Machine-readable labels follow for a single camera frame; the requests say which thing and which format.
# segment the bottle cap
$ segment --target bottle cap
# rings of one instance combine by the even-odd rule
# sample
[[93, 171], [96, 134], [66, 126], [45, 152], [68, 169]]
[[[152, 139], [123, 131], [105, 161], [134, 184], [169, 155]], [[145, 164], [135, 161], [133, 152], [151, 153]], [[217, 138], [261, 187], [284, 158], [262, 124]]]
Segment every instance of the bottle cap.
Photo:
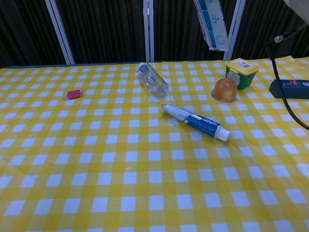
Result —
[[223, 126], [221, 126], [218, 131], [215, 134], [215, 137], [218, 139], [221, 139], [222, 141], [226, 142], [228, 140], [228, 137], [230, 135], [230, 131], [225, 129]]

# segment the plastic water bottle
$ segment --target plastic water bottle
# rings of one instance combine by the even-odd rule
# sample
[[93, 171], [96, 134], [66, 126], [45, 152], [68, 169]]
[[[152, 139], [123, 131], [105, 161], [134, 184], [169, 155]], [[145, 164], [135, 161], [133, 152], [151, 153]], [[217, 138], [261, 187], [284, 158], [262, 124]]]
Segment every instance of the plastic water bottle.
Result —
[[169, 91], [168, 84], [150, 64], [141, 63], [138, 70], [142, 83], [147, 86], [154, 97], [163, 98], [167, 95]]

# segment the yellow checkered tablecloth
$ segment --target yellow checkered tablecloth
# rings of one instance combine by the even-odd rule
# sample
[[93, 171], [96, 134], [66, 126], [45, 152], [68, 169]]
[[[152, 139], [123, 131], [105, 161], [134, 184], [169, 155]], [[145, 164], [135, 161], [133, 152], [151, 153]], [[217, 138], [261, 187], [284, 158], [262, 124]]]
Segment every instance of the yellow checkered tablecloth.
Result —
[[[163, 62], [165, 100], [136, 64], [0, 70], [0, 230], [309, 230], [309, 133], [268, 88], [269, 60], [239, 100], [210, 97], [223, 61]], [[308, 79], [309, 59], [277, 59]], [[66, 91], [84, 96], [67, 101]], [[232, 131], [226, 143], [163, 113], [169, 102]], [[309, 100], [289, 100], [309, 123]]]

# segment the toothpaste tube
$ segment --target toothpaste tube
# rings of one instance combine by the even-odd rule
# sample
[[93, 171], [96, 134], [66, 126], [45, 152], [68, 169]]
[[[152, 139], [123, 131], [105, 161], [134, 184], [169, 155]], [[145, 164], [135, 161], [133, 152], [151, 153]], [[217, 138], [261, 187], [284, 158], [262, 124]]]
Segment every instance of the toothpaste tube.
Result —
[[228, 140], [230, 131], [225, 129], [220, 123], [214, 122], [175, 105], [163, 104], [162, 108], [166, 113], [201, 132], [209, 134], [213, 138], [218, 138], [225, 142]]

